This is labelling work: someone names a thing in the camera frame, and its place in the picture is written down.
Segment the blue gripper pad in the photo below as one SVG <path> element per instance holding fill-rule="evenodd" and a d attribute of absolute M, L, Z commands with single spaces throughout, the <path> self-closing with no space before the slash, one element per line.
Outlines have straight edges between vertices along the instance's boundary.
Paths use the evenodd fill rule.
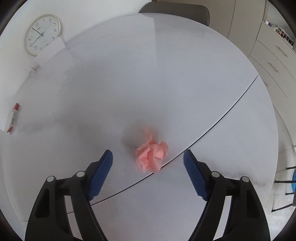
<path fill-rule="evenodd" d="M 198 161 L 190 150 L 184 152 L 183 161 L 197 195 L 208 201 L 209 193 L 206 189 L 206 180 L 197 166 Z"/>
<path fill-rule="evenodd" d="M 92 177 L 90 177 L 90 186 L 89 191 L 87 193 L 89 201 L 91 201 L 94 197 L 98 196 L 102 189 L 102 186 L 113 164 L 112 152 L 107 150 L 98 162 L 93 163 L 95 165 L 93 165 L 92 167 L 97 167 L 96 170 L 92 170 L 93 174 Z"/>

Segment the pink tissue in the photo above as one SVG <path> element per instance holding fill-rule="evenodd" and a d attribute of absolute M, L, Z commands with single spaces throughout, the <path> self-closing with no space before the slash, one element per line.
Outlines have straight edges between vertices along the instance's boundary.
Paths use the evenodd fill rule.
<path fill-rule="evenodd" d="M 143 128 L 143 131 L 146 142 L 136 150 L 136 165 L 144 173 L 147 169 L 153 173 L 158 173 L 163 159 L 167 156 L 168 145 L 165 142 L 158 144 L 153 140 L 152 133 L 147 127 Z"/>

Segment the screw head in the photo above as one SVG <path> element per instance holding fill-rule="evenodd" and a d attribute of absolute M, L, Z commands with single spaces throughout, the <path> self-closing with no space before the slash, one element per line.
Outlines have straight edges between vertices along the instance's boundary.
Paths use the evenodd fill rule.
<path fill-rule="evenodd" d="M 220 173 L 219 172 L 212 172 L 212 176 L 213 177 L 219 177 L 220 176 Z"/>
<path fill-rule="evenodd" d="M 76 176 L 77 177 L 83 177 L 85 175 L 85 172 L 84 171 L 80 171 L 80 172 L 77 172 L 76 173 Z"/>
<path fill-rule="evenodd" d="M 52 182 L 54 180 L 54 176 L 49 176 L 46 181 L 48 181 L 49 183 Z"/>
<path fill-rule="evenodd" d="M 245 183 L 248 183 L 250 181 L 250 179 L 248 177 L 242 177 L 242 181 Z"/>

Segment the drawer handle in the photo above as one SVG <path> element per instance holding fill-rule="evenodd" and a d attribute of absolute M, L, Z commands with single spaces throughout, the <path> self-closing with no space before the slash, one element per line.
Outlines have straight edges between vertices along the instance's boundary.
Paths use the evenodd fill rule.
<path fill-rule="evenodd" d="M 279 46 L 277 46 L 277 47 L 288 58 L 288 56 L 286 55 L 286 53 Z"/>
<path fill-rule="evenodd" d="M 278 70 L 272 65 L 272 63 L 268 63 L 268 64 L 271 65 L 271 67 L 272 67 L 277 73 L 279 73 Z"/>

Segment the floor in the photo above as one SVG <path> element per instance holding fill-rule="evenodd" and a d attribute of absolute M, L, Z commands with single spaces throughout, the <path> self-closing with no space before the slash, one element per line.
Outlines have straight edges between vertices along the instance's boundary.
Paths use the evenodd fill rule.
<path fill-rule="evenodd" d="M 292 145 L 290 135 L 278 112 L 275 110 L 279 134 L 279 155 L 276 168 L 276 180 L 291 180 L 294 170 L 287 170 L 286 167 L 296 166 L 296 154 Z M 295 207 L 289 207 L 271 213 L 272 209 L 280 208 L 291 204 L 293 195 L 285 196 L 285 192 L 292 192 L 291 184 L 274 183 L 267 202 L 263 205 L 269 225 L 271 240 L 273 240 L 283 229 Z"/>

